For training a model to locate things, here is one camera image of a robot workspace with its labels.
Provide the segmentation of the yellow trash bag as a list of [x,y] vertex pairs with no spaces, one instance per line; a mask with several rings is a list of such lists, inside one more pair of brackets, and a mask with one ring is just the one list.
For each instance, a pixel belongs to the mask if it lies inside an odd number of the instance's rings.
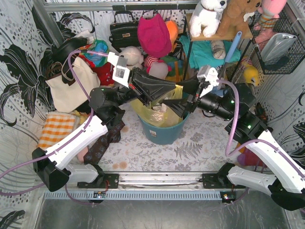
[[170,107],[163,104],[163,100],[182,99],[183,86],[177,85],[174,90],[163,95],[161,98],[150,102],[147,106],[139,99],[130,102],[136,114],[148,124],[156,127],[172,127],[179,124],[183,118],[179,117]]

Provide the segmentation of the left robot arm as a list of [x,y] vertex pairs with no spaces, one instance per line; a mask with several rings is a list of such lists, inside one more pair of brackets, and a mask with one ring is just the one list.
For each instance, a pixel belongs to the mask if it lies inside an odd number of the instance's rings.
[[55,145],[32,152],[33,169],[50,192],[57,191],[68,182],[101,182],[103,172],[96,166],[68,168],[70,161],[89,143],[113,130],[121,121],[125,111],[120,105],[139,99],[144,105],[158,100],[176,88],[174,82],[150,76],[139,68],[129,70],[117,66],[113,80],[122,88],[97,87],[91,90],[89,118],[71,134]]

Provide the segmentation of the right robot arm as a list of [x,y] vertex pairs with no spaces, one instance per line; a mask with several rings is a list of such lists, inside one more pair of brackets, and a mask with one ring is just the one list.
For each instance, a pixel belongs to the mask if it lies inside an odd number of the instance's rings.
[[229,121],[225,154],[232,155],[245,147],[253,152],[271,170],[271,174],[257,173],[233,163],[225,163],[213,179],[203,179],[207,188],[247,187],[267,194],[280,207],[293,211],[305,208],[305,170],[276,142],[264,122],[250,112],[255,97],[245,84],[233,84],[216,79],[216,85],[230,87],[219,97],[208,90],[209,82],[188,80],[194,88],[184,99],[167,99],[163,104],[178,116],[191,113],[195,108],[210,112]]

